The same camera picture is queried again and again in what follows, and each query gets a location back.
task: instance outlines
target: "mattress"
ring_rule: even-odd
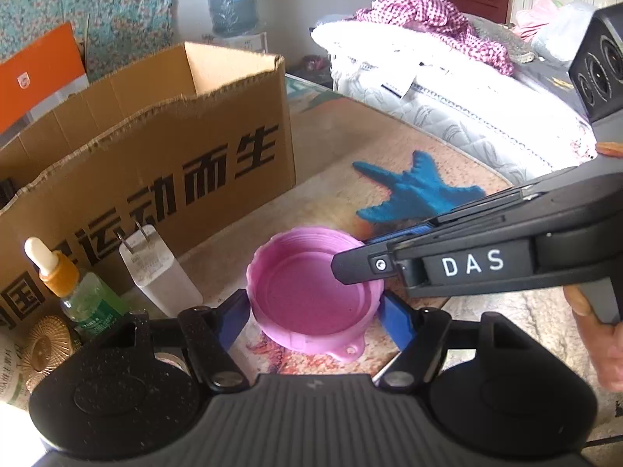
[[[342,21],[319,26],[312,38],[331,54],[340,94],[442,138],[513,184],[593,157],[593,132],[567,105],[432,35]],[[402,98],[384,82],[398,71],[414,79]]]

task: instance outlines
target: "blue starfish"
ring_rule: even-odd
[[[431,218],[485,196],[478,186],[455,188],[445,184],[434,160],[423,151],[413,152],[413,166],[401,174],[363,161],[356,161],[353,166],[391,192],[389,200],[381,205],[357,211],[360,218],[371,223]]]

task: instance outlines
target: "pink silicone lid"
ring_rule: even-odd
[[[361,356],[383,281],[347,286],[331,272],[336,253],[361,245],[344,232],[304,227],[260,247],[247,268],[247,293],[262,330],[295,351],[345,362]]]

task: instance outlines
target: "checkered fabric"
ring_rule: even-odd
[[[447,0],[376,0],[370,9],[357,10],[354,18],[431,33],[450,47],[494,67],[503,75],[513,73],[506,47],[480,39],[467,18]]]

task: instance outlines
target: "teal floral fabric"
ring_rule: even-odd
[[[0,61],[70,21],[91,81],[172,43],[172,0],[0,0]]]

